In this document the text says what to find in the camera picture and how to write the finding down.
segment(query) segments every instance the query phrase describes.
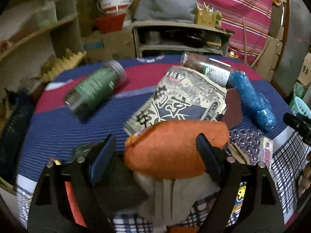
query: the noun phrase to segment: finger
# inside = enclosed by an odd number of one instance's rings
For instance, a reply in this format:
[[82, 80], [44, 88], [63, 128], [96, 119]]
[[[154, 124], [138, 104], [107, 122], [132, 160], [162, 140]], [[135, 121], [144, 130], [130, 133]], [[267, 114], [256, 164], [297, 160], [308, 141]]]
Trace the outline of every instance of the finger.
[[305, 189], [303, 186], [299, 186], [299, 187], [298, 187], [298, 193], [299, 193], [299, 194], [303, 194], [303, 193], [305, 192], [305, 190], [306, 190], [306, 189]]
[[305, 189], [310, 187], [311, 181], [307, 178], [302, 178], [300, 185], [303, 186]]
[[304, 168], [304, 177], [309, 178], [311, 175], [311, 162], [309, 162]]
[[307, 159], [308, 161], [311, 161], [311, 152], [309, 152], [309, 153], [307, 154], [306, 159]]

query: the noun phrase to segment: red container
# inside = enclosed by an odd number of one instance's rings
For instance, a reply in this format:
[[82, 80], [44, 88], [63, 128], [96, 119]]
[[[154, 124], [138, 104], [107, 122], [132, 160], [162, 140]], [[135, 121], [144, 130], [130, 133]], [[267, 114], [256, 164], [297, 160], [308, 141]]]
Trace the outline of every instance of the red container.
[[122, 30], [125, 13], [120, 15], [112, 14], [95, 19], [95, 24], [101, 33], [117, 32]]

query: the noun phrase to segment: gray bag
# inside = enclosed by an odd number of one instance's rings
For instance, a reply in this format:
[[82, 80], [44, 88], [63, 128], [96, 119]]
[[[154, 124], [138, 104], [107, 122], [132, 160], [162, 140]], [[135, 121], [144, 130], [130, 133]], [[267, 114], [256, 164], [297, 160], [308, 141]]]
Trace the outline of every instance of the gray bag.
[[140, 0], [134, 19], [194, 23], [196, 6], [197, 0]]

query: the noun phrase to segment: blue plastic bag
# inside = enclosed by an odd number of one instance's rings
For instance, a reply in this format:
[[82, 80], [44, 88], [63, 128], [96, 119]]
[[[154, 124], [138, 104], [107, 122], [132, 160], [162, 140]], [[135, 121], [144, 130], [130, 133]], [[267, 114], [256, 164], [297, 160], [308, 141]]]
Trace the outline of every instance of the blue plastic bag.
[[276, 125], [276, 119], [271, 111], [271, 104], [262, 93], [256, 93], [248, 77], [240, 71], [232, 71], [229, 83], [236, 88], [244, 104], [255, 114], [256, 122], [265, 131], [270, 131]]

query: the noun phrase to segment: orange pouch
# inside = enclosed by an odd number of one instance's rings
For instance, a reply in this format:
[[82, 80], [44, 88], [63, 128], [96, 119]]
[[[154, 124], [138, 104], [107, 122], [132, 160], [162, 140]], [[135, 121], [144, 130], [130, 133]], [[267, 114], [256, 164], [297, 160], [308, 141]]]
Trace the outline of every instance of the orange pouch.
[[124, 162], [133, 171], [155, 179], [202, 175], [206, 168], [196, 148], [200, 133], [221, 149], [229, 143], [229, 131], [223, 122], [163, 121], [126, 140]]

